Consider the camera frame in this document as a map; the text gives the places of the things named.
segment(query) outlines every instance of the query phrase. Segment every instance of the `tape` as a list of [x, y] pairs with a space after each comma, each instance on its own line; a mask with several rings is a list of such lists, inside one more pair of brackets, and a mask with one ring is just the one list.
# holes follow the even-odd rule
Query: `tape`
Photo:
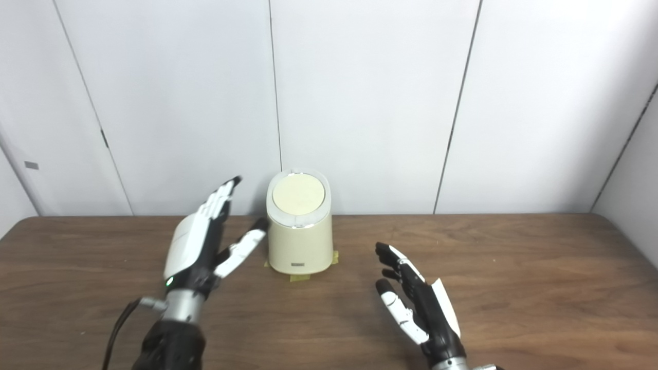
[[290, 282], [310, 280], [310, 275], [290, 275]]

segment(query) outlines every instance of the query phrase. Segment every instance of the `black cable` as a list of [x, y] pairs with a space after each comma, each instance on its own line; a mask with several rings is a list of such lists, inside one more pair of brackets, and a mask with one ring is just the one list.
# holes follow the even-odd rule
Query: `black cable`
[[105, 350], [105, 359], [103, 360], [103, 370], [107, 370], [107, 367], [110, 365], [110, 357], [112, 357], [112, 347], [114, 347], [114, 341], [116, 340], [116, 335], [119, 333], [119, 329], [121, 329], [121, 326], [126, 322], [128, 316], [135, 311], [135, 308], [139, 306], [139, 301], [134, 300], [126, 306], [124, 311], [119, 315], [119, 318], [116, 320], [116, 323], [114, 324], [114, 329], [112, 329], [112, 334], [110, 334], [110, 340], [107, 342], [107, 349]]

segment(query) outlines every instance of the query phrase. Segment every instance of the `white wall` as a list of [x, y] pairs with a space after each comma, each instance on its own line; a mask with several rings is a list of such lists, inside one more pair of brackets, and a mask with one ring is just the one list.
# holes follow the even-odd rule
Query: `white wall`
[[477, 0], [272, 0], [284, 168], [334, 212], [432, 213]]
[[58, 0], [136, 215], [191, 213], [241, 174], [234, 214], [280, 171], [267, 0]]
[[5, 1], [0, 142], [44, 215], [189, 213], [236, 174], [253, 213], [282, 167], [337, 214], [588, 211], [658, 80], [658, 3], [485, 0], [461, 90], [478, 4]]
[[42, 215], [130, 214], [50, 0], [0, 2], [0, 140]]
[[607, 217], [658, 267], [658, 99], [653, 98], [594, 212]]
[[0, 238], [18, 221], [36, 216], [32, 202], [0, 148]]
[[485, 0], [436, 212], [588, 212], [657, 41], [654, 0]]

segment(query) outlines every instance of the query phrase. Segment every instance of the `robotic hand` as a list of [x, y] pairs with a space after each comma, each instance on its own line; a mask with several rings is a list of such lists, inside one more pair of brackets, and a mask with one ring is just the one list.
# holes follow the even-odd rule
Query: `robotic hand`
[[[429, 285], [416, 267], [393, 246], [378, 242], [375, 252], [379, 261], [392, 269], [382, 275], [398, 281], [413, 302], [416, 311], [409, 309], [386, 279], [377, 280], [377, 292], [400, 328], [420, 345], [432, 370], [470, 370], [466, 351], [461, 344], [457, 316], [441, 279]], [[473, 370], [502, 370], [495, 365]]]
[[214, 191], [199, 209], [178, 224], [164, 268], [166, 300], [144, 297], [126, 307], [108, 343], [107, 369], [116, 334], [138, 306], [161, 311], [141, 345], [133, 370], [200, 369], [205, 339], [198, 327], [201, 306], [221, 279], [239, 266], [265, 237], [268, 222], [259, 219], [239, 240], [218, 253], [228, 218], [235, 177]]

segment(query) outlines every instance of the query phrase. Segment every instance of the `round lid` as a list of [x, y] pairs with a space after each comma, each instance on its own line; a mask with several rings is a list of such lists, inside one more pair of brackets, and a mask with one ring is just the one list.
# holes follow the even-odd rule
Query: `round lid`
[[314, 176], [291, 173], [282, 178], [272, 192], [274, 204], [289, 215], [306, 215], [324, 202], [324, 186]]

